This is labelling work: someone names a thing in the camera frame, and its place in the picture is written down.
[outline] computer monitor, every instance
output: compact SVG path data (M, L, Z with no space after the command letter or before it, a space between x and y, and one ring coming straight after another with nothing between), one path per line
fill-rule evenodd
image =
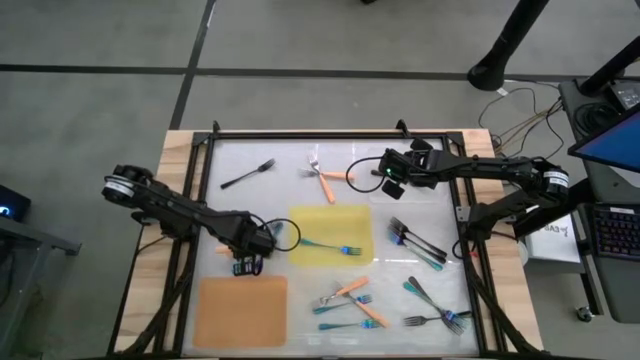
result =
M569 155L640 173L640 104L571 146Z

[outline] black keyboard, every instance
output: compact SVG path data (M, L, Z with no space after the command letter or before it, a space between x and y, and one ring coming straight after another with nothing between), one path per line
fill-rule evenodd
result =
M599 255L640 260L640 207L595 205L590 215Z

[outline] label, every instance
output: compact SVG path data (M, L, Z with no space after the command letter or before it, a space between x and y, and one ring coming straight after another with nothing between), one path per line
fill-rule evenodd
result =
M549 183L550 184L556 184L556 185L560 185L560 186L564 186L566 188L569 187L569 183L562 180L562 179L558 179L558 178L550 178L549 179Z
M567 183L569 182L569 176L567 174L563 174L561 172L547 171L543 175L544 175L544 177L558 178L558 179L564 180Z
M129 189L128 187L124 186L124 185L120 185L117 183L114 183L112 181L107 181L107 183L104 185L104 187L106 187L107 189L112 189L118 192L121 192L129 197L133 196L133 190Z
M622 208L610 207L609 210L611 210L612 212L620 213L620 214L635 215L635 212L633 211L633 209L622 209Z

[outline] yellow placemat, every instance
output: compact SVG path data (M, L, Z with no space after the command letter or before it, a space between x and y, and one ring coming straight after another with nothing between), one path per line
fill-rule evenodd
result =
M300 245L289 254L289 261L299 266L367 265L373 260L371 210L368 206L297 206L290 210L289 218L302 232L302 237L333 246L351 246L362 249L362 255L344 255L337 249ZM290 232L290 243L297 239Z

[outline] gray floor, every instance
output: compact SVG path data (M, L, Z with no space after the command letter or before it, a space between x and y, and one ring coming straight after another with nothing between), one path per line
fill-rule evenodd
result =
M495 40L514 0L219 0L202 67L466 72ZM0 63L186 66L204 0L0 1ZM640 33L632 0L552 1L508 72L588 74ZM629 71L640 74L640 67ZM118 163L154 169L181 76L0 73L0 182L34 200L30 223L84 243L57 256L31 309L20 349L45 359L104 354L138 228L100 196ZM536 84L538 110L557 92ZM477 127L496 93L466 82L196 77L182 129ZM492 106L484 124L500 133L533 113L531 94ZM552 126L573 142L564 113ZM559 144L546 126L524 155ZM513 153L518 146L507 149ZM552 161L572 182L585 174L561 151ZM634 358L638 325L608 316L585 325L576 274L526 267L545 348L560 355Z

